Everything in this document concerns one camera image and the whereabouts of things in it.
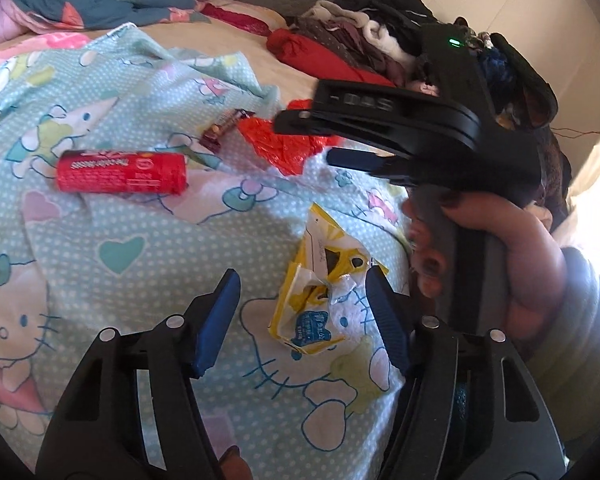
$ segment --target red plastic bag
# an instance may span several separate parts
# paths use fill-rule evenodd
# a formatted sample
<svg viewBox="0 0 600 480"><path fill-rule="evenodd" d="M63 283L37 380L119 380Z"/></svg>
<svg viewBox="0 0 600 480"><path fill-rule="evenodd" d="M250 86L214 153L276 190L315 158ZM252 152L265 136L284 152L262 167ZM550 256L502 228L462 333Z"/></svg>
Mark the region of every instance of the red plastic bag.
<svg viewBox="0 0 600 480"><path fill-rule="evenodd" d="M311 108L311 99L291 101L288 110ZM273 122L252 117L238 122L238 130L253 146L256 154L275 166L285 176L300 175L304 162L326 146L337 146L340 137L287 136L273 132Z"/></svg>

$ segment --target gray sleeve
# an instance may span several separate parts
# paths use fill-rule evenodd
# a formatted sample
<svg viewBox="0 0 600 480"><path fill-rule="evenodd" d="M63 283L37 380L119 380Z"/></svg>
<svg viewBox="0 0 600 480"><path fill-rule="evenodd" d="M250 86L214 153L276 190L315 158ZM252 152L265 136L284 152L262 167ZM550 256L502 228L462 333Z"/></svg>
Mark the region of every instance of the gray sleeve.
<svg viewBox="0 0 600 480"><path fill-rule="evenodd" d="M568 448L600 429L600 276L578 250L563 253L565 298L526 364Z"/></svg>

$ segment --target silver screw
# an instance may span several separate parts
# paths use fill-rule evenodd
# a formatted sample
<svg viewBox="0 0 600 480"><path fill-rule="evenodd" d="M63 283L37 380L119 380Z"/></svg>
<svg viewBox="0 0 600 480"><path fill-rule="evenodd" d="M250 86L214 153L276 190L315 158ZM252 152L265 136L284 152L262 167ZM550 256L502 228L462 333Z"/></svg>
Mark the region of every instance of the silver screw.
<svg viewBox="0 0 600 480"><path fill-rule="evenodd" d="M100 332L100 341L104 341L105 343L111 341L116 336L116 331L112 328L106 328L102 332Z"/></svg>
<svg viewBox="0 0 600 480"><path fill-rule="evenodd" d="M498 329L491 330L491 332L489 332L489 336L496 343L504 343L507 340L507 336L504 335L504 332L502 330L498 330Z"/></svg>
<svg viewBox="0 0 600 480"><path fill-rule="evenodd" d="M438 318L435 316L422 316L422 325L426 328L438 328L440 326L440 322Z"/></svg>
<svg viewBox="0 0 600 480"><path fill-rule="evenodd" d="M182 316L171 316L167 320L167 326L169 328L180 328L184 325L184 318Z"/></svg>

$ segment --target gray handle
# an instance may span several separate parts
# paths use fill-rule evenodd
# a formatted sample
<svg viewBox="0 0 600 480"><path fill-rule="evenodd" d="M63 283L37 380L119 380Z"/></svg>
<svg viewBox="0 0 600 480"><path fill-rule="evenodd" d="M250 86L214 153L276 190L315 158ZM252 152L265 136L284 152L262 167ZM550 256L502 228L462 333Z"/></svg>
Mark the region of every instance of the gray handle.
<svg viewBox="0 0 600 480"><path fill-rule="evenodd" d="M446 259L436 315L458 332L482 336L503 328L506 319L506 248L493 235L461 228L447 218L438 204L445 191L425 184L410 193L419 218L431 231L432 246Z"/></svg>

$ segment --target fingernail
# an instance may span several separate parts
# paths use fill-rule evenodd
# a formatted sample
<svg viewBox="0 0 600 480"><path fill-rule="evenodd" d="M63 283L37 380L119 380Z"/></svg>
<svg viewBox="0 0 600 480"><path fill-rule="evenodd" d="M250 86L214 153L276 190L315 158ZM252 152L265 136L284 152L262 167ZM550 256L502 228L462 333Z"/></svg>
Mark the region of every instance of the fingernail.
<svg viewBox="0 0 600 480"><path fill-rule="evenodd" d="M447 209L455 209L460 205L460 201L462 200L462 193L459 191L445 191L438 198L438 203Z"/></svg>
<svg viewBox="0 0 600 480"><path fill-rule="evenodd" d="M440 264L433 258L427 258L422 263L422 270L427 276L436 278L440 273Z"/></svg>
<svg viewBox="0 0 600 480"><path fill-rule="evenodd" d="M224 452L224 454L220 457L220 460L218 460L218 463L222 463L225 460L228 460L229 458L231 458L232 456L240 456L240 448L238 446L229 447Z"/></svg>

